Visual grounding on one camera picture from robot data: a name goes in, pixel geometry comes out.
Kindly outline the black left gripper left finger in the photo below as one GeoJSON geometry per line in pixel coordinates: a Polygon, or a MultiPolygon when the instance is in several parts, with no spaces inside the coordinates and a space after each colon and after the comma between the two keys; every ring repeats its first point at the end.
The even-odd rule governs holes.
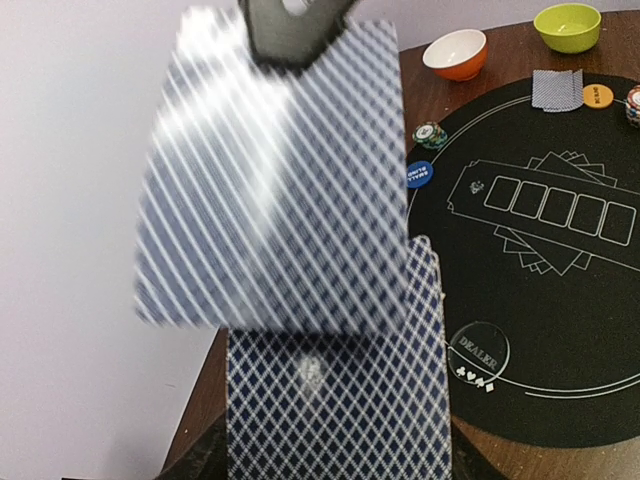
{"type": "Polygon", "coordinates": [[[228,478],[226,417],[216,419],[159,480],[224,480],[228,478]]]}

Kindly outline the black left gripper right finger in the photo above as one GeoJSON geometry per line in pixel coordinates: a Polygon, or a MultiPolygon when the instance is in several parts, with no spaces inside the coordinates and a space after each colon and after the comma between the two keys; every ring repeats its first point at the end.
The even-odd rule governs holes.
{"type": "Polygon", "coordinates": [[[355,0],[313,1],[293,13],[282,1],[241,1],[248,48],[258,69],[309,68],[343,33],[355,0]]]}

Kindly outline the deck of blue cards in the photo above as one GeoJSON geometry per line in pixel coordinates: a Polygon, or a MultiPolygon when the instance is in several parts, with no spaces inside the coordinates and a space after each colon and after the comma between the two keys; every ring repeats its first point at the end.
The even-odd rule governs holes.
{"type": "Polygon", "coordinates": [[[444,295],[426,236],[410,241],[407,272],[393,333],[230,333],[230,478],[451,477],[444,295]]]}

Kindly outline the ten of diamonds card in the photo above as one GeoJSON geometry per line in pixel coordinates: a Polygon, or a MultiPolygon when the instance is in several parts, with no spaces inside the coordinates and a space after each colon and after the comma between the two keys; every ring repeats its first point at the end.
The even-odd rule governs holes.
{"type": "Polygon", "coordinates": [[[394,331],[408,280],[396,28],[258,64],[238,8],[181,19],[151,131],[133,305],[157,326],[394,331]]]}

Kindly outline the green yellow poker chip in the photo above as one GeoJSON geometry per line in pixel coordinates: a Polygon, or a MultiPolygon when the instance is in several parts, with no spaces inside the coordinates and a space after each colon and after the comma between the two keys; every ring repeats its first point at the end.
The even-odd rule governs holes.
{"type": "Polygon", "coordinates": [[[437,122],[426,122],[414,130],[412,138],[425,149],[439,150],[447,142],[448,134],[437,122]]]}

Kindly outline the blue small blind button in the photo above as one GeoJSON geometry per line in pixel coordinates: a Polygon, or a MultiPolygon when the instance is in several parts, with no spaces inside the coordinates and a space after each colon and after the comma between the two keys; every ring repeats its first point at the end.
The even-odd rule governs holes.
{"type": "Polygon", "coordinates": [[[420,160],[411,163],[407,169],[407,187],[419,189],[427,185],[434,176],[434,168],[429,161],[420,160]]]}

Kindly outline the dealt blue card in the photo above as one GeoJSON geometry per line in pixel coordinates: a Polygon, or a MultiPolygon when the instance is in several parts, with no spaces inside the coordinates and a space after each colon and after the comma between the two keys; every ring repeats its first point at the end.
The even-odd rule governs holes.
{"type": "Polygon", "coordinates": [[[546,113],[574,111],[583,105],[582,70],[534,70],[531,105],[546,113]]]}

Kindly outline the clear acrylic dealer button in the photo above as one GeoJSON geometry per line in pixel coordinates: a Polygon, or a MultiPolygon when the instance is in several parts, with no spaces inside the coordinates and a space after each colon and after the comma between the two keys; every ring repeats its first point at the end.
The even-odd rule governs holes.
{"type": "Polygon", "coordinates": [[[473,322],[453,334],[447,346],[453,377],[477,390],[491,393],[511,357],[504,332],[489,322],[473,322]]]}

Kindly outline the orange big blind button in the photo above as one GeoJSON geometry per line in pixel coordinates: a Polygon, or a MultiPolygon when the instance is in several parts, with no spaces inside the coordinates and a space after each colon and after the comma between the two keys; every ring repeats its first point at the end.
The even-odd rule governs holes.
{"type": "Polygon", "coordinates": [[[606,85],[593,83],[583,88],[583,103],[592,109],[604,109],[614,102],[614,93],[606,85]]]}

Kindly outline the orange poker chip stack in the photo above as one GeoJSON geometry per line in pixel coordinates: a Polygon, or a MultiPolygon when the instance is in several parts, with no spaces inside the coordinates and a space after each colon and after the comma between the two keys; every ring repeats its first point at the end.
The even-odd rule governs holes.
{"type": "Polygon", "coordinates": [[[625,116],[634,128],[640,127],[640,85],[629,90],[625,99],[625,116]]]}

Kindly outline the orange white bowl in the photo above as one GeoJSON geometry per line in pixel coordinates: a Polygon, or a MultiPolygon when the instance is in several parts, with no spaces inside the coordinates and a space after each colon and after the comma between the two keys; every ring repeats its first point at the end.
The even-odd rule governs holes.
{"type": "Polygon", "coordinates": [[[485,33],[463,29],[446,34],[432,42],[424,51],[423,64],[437,76],[455,82],[475,78],[488,58],[485,33]]]}

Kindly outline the yellow green bowl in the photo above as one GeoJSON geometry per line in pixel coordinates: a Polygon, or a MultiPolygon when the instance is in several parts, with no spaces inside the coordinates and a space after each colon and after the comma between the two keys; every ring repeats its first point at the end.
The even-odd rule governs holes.
{"type": "Polygon", "coordinates": [[[578,54],[593,48],[599,41],[601,23],[601,13],[581,3],[550,6],[533,20],[546,46],[563,54],[578,54]]]}

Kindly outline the round black poker mat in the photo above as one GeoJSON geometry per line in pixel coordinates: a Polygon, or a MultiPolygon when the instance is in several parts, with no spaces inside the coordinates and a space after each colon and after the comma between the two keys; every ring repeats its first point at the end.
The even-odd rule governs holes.
{"type": "Polygon", "coordinates": [[[639,131],[628,78],[590,74],[614,102],[546,113],[531,83],[493,90],[443,120],[445,145],[415,148],[433,179],[410,196],[409,230],[437,253],[446,342],[497,325],[511,357],[491,393],[455,379],[455,416],[544,447],[639,434],[639,131]]]}

